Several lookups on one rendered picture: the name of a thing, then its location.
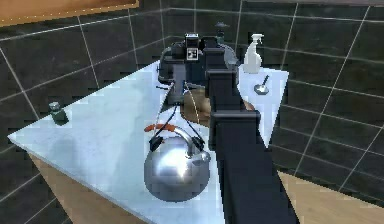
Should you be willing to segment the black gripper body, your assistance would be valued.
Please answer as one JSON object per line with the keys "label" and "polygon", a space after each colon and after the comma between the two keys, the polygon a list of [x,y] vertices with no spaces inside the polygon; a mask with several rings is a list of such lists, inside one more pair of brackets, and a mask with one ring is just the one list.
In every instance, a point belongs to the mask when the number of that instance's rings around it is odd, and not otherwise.
{"label": "black gripper body", "polygon": [[200,48],[187,48],[184,43],[172,43],[160,57],[158,81],[171,85],[166,97],[168,105],[183,105],[184,91],[205,85],[203,52]]}

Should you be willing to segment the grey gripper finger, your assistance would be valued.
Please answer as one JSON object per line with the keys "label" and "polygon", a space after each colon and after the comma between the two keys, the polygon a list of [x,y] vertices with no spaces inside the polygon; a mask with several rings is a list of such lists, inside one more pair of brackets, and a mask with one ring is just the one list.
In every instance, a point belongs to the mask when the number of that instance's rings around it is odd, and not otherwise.
{"label": "grey gripper finger", "polygon": [[162,143],[163,141],[163,138],[159,136],[159,134],[165,129],[165,126],[171,121],[171,119],[173,118],[175,112],[172,112],[172,114],[169,116],[169,118],[167,119],[167,121],[164,123],[164,124],[161,124],[160,127],[157,127],[158,123],[159,123],[159,118],[160,118],[160,114],[164,111],[166,111],[167,107],[171,108],[173,107],[174,109],[176,109],[176,106],[170,104],[168,102],[168,98],[170,96],[170,93],[174,90],[174,84],[171,84],[168,88],[168,92],[166,93],[165,95],[165,98],[163,100],[163,103],[160,107],[160,110],[157,114],[157,117],[156,117],[156,122],[154,124],[154,127],[152,128],[152,131],[153,131],[153,136],[152,138],[150,139],[149,141],[149,144],[150,144],[150,150],[152,152],[154,152],[159,146],[160,144]]}
{"label": "grey gripper finger", "polygon": [[191,123],[205,125],[205,90],[203,88],[187,88],[183,94],[181,115],[187,121],[188,126],[195,133],[192,143],[198,150],[202,150],[204,141]]}

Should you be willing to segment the large grey thermos bottle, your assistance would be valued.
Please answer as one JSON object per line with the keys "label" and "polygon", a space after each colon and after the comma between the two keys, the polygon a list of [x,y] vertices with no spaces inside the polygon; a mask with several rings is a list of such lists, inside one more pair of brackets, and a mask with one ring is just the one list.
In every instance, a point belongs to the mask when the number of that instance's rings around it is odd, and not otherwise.
{"label": "large grey thermos bottle", "polygon": [[224,49],[224,61],[226,65],[229,68],[233,68],[233,67],[237,68],[239,66],[239,60],[236,56],[235,51],[230,46],[224,43],[224,39],[225,39],[224,29],[228,28],[228,25],[225,24],[224,22],[217,22],[215,24],[215,27],[217,28],[216,40],[218,45]]}

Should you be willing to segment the white spray bottle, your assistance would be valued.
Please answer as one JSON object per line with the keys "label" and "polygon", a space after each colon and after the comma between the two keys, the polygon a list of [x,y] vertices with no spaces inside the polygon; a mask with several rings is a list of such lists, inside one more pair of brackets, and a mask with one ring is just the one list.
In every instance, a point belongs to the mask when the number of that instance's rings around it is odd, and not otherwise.
{"label": "white spray bottle", "polygon": [[262,42],[263,34],[252,34],[252,42],[248,46],[245,56],[243,71],[249,74],[257,74],[261,67],[262,58],[257,53],[257,45]]}

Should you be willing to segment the brown wooden bowl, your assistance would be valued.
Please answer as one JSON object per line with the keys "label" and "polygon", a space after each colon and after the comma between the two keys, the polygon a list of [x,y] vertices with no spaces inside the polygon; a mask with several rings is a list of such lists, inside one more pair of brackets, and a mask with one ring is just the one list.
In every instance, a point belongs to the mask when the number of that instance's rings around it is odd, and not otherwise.
{"label": "brown wooden bowl", "polygon": [[[193,123],[210,127],[211,104],[210,99],[205,96],[204,89],[192,89],[183,95],[184,104],[180,107],[181,116]],[[222,108],[216,106],[217,111],[244,111],[254,110],[254,106],[243,101],[242,105],[230,105]]]}

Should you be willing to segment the white top wooden counter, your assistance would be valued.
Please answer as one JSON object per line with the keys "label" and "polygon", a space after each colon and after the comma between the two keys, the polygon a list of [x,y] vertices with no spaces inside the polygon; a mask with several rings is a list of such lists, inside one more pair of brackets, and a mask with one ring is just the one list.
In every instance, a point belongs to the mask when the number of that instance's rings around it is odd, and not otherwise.
{"label": "white top wooden counter", "polygon": [[171,120],[209,136],[178,111],[160,111],[164,85],[150,64],[65,107],[68,123],[46,116],[9,139],[30,154],[73,224],[225,224],[217,166],[207,187],[186,202],[164,202],[144,185],[146,126]]}

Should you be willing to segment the silver spoon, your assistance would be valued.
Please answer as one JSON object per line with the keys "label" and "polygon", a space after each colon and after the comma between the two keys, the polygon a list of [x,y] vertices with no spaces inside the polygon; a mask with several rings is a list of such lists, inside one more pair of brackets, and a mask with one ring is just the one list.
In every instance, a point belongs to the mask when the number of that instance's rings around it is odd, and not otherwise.
{"label": "silver spoon", "polygon": [[269,89],[267,88],[266,86],[266,82],[268,81],[268,78],[269,76],[266,76],[264,78],[264,81],[262,84],[256,84],[254,86],[254,91],[258,94],[258,95],[266,95],[268,92],[269,92]]}

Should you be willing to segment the green jar with grey lid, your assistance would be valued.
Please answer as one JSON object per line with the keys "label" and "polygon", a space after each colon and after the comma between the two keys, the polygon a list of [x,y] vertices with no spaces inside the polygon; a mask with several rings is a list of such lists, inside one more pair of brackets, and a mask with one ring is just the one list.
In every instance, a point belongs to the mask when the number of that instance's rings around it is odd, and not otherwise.
{"label": "green jar with grey lid", "polygon": [[58,102],[51,102],[49,104],[50,114],[55,124],[62,126],[69,122],[66,112]]}

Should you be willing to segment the brown wooden wall cabinet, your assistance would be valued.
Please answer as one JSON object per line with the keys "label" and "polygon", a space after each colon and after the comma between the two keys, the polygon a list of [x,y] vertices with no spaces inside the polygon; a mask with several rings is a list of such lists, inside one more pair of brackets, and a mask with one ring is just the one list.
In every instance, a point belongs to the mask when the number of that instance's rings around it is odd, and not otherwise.
{"label": "brown wooden wall cabinet", "polygon": [[138,6],[139,0],[0,0],[0,27]]}

